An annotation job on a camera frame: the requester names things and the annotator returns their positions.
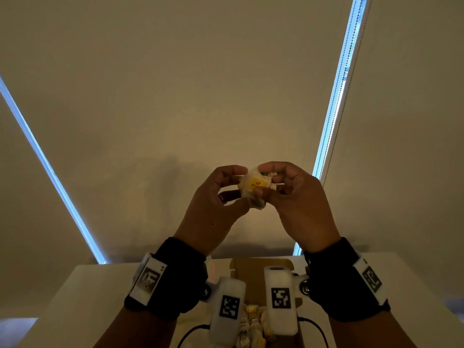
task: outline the black wrist strap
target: black wrist strap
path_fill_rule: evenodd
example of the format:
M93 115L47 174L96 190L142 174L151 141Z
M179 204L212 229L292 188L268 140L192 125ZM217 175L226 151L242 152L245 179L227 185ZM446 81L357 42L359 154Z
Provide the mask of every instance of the black wrist strap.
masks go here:
M173 237L151 256L166 264L166 269L147 306L130 296L124 300L124 306L132 311L148 310L162 319L175 320L180 313L193 309L201 298L208 278L206 257Z
M309 265L310 298L333 319L352 322L390 311L388 300L379 303L353 267L360 257L346 238L318 253L305 251L304 257Z

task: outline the blue light strip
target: blue light strip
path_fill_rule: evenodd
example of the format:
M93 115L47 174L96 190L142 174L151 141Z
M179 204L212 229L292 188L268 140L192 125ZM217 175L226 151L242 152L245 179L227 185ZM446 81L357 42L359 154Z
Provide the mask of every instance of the blue light strip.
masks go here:
M348 19L347 30L345 32L345 39L341 48L340 59L338 60L338 67L333 81L332 94L328 103L327 115L325 117L324 129L322 130L321 141L319 142L319 149L317 150L316 163L314 164L313 176L321 179L322 171L324 169L325 160L327 157L328 147L332 139L334 131L335 120L337 119L338 109L341 104L341 97L345 89L347 81L348 70L351 65L351 59L355 50L356 40L358 38L361 21L363 20L364 10L366 8L367 0L353 0L351 5L351 12ZM293 255L301 255L302 249L295 243Z
M48 162L47 158L45 157L42 149L37 143L37 140L34 138L34 135L32 134L31 129L27 125L26 121L24 120L24 117L22 116L20 109L16 105L15 101L13 100L10 92L7 89L7 86L3 82L2 78L0 77L0 92L3 95L3 98L7 102L7 105L9 106L11 112L13 113L13 116L16 118L16 121L19 123L24 135L26 136L27 140L29 141L29 144L31 144L32 149L35 151L37 154L38 159L42 163L43 168L47 172L48 177L50 178L51 182L55 186L58 194L61 197L61 200L64 202L66 205L69 213L71 214L74 222L76 222L76 225L78 226L80 232L82 233L82 236L84 237L85 241L87 242L87 245L89 246L90 250L93 253L93 256L97 260L99 264L104 264L108 263L108 261L105 260L102 252L96 245L95 241L92 238L92 235L90 234L89 230L85 226L84 222L82 221L82 218L80 217L78 211L76 210L75 206L73 205L73 202L71 202L71 199L69 199L68 194L66 193L66 190L64 189L63 185L59 181L58 177L55 174L55 171L53 168L51 168L50 163Z

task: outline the hand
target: hand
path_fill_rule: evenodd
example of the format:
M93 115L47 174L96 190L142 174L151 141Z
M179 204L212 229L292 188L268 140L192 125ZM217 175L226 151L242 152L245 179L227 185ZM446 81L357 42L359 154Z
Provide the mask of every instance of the hand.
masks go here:
M268 162L260 172L277 172L277 191L257 187L254 194L273 205L285 231L302 249L321 251L340 240L321 182L289 162Z
M232 225L250 210L250 200L240 198L240 190L222 192L222 187L239 183L248 173L243 166L218 167L197 189L174 237L205 256L222 243ZM225 206L228 201L238 200Z

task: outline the cardboard box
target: cardboard box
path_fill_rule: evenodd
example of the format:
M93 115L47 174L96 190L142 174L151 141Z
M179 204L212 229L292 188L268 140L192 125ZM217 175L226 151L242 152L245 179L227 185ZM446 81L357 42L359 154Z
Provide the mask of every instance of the cardboard box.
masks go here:
M245 304L266 305L266 285L264 282L264 267L284 266L293 271L293 263L288 259L277 258L235 258L229 265L231 278L246 283ZM301 298L296 299L297 308L303 303ZM301 327L298 324L298 333L294 336L277 336L275 342L266 344L266 348L304 348Z

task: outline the black cable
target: black cable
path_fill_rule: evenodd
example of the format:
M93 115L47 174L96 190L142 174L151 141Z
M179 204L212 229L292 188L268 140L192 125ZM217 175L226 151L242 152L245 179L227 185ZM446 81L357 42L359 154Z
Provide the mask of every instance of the black cable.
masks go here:
M328 348L328 343L327 343L327 338L325 338L325 334L324 334L324 331L322 331L322 328L317 324L315 323L314 321L310 320L310 319L307 319L306 317L298 317L298 321L305 321L305 322L309 322L309 323L312 323L314 326L316 326L316 328L319 330L319 332L322 334L322 338L324 339L324 342L325 342L325 346Z
M203 328L205 330L209 330L210 328L210 325L198 325L198 326L195 326L195 327L192 327L181 339L181 341L179 342L179 344L177 345L177 348L181 348L181 345L184 343L185 339L187 338L187 336L189 334L191 334L192 332L194 332L195 330L199 329L199 328Z

